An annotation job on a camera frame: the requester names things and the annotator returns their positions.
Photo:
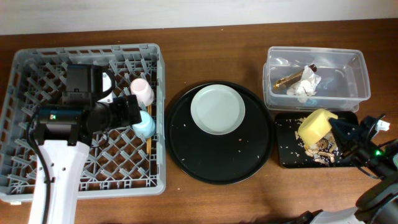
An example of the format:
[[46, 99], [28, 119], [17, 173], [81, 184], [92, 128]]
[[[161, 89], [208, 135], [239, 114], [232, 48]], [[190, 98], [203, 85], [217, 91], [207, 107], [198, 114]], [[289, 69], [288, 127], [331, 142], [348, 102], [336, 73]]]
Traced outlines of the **blue plastic cup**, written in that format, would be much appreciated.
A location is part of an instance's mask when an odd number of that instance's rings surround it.
[[155, 121], [146, 111], [140, 111], [141, 122], [132, 125], [136, 136], [144, 139], [151, 138], [156, 131]]

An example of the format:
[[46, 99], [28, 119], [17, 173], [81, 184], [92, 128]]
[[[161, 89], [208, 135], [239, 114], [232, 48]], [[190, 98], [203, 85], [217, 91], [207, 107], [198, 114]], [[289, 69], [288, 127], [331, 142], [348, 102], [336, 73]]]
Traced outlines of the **yellow bowl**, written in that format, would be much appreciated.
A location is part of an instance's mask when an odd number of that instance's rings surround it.
[[298, 135], [306, 145], [314, 145], [331, 130], [330, 118], [338, 119], [338, 115], [325, 109], [312, 112], [299, 126]]

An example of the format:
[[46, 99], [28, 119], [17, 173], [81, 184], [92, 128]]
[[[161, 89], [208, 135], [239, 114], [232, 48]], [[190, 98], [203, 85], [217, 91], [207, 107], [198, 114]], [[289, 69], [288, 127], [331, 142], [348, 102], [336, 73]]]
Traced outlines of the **pink plastic cup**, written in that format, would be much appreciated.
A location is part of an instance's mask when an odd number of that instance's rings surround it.
[[154, 91], [149, 85], [149, 82], [143, 78], [136, 78], [130, 85], [131, 94], [135, 95], [138, 103], [143, 103], [149, 106], [154, 101]]

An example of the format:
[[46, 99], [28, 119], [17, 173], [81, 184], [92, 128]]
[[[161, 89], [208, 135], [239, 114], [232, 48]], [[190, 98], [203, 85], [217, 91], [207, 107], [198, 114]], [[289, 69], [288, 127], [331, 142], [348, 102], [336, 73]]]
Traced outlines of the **food scraps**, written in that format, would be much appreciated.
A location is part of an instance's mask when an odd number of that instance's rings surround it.
[[311, 146], [303, 142], [298, 131], [294, 131], [294, 134], [297, 145], [301, 147], [304, 153], [312, 158], [314, 162], [329, 167], [330, 164], [336, 161], [339, 152], [331, 130], [329, 130], [317, 143]]

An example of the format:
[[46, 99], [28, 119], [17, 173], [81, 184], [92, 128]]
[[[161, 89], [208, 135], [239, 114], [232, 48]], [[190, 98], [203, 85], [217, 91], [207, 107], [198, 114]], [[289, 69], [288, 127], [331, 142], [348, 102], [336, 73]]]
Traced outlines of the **wooden chopstick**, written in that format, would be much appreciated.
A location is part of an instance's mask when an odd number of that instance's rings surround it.
[[[152, 105], [149, 105], [147, 107], [147, 112], [150, 116], [152, 116]], [[151, 156], [151, 149], [152, 149], [152, 139], [148, 138], [147, 139], [147, 155], [148, 155], [148, 159], [150, 159]]]

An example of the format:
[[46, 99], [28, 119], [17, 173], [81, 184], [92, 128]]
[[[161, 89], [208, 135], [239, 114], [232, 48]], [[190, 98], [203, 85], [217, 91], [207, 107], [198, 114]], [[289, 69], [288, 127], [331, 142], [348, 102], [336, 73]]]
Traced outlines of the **white tissue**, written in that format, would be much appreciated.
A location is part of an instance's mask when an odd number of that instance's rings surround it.
[[287, 95], [299, 96], [298, 101], [305, 103], [307, 98], [303, 96], [314, 96], [321, 79], [309, 66], [305, 66], [300, 80], [287, 89]]

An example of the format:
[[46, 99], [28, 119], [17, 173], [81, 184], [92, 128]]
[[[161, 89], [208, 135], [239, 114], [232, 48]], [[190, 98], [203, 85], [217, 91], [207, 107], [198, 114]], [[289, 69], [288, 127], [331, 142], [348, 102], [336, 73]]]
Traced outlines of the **gold coffee sachet wrapper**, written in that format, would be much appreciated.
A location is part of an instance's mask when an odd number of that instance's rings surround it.
[[290, 87], [291, 85], [293, 85], [294, 83], [297, 83], [301, 79], [303, 73], [304, 73], [304, 69], [297, 73], [291, 74], [287, 77], [277, 80], [273, 86], [274, 89], [277, 90], [277, 89], [284, 89], [284, 88]]

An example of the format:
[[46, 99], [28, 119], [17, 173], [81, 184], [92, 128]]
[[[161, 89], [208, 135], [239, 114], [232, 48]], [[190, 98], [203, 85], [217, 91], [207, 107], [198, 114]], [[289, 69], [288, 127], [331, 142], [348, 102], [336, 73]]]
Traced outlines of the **white round plate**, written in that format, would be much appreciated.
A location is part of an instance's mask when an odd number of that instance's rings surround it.
[[227, 85], [213, 84], [201, 88], [190, 106], [194, 123], [204, 132], [224, 135], [243, 122], [246, 107], [242, 96]]

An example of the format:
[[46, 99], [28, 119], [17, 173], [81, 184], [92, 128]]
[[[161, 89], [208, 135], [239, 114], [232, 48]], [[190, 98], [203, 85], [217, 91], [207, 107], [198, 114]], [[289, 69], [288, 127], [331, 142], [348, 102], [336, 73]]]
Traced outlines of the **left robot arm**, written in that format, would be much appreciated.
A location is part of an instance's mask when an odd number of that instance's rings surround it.
[[136, 96], [103, 98], [115, 76], [99, 65], [69, 64], [61, 103], [39, 106], [26, 129], [37, 156], [29, 223], [73, 223], [93, 135], [142, 121]]

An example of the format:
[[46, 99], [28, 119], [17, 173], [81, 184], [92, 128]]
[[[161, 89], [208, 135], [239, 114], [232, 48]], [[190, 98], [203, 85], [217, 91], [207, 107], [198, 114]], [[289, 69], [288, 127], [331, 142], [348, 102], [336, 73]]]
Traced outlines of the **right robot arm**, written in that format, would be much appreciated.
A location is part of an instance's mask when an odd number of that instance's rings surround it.
[[380, 182], [356, 201], [356, 206], [339, 212], [306, 211], [290, 223], [397, 223], [397, 140], [375, 145], [371, 139], [389, 125], [367, 116], [358, 126], [335, 117], [310, 114], [298, 129], [302, 140], [311, 144], [322, 131], [332, 132], [341, 157], [349, 158], [361, 172]]

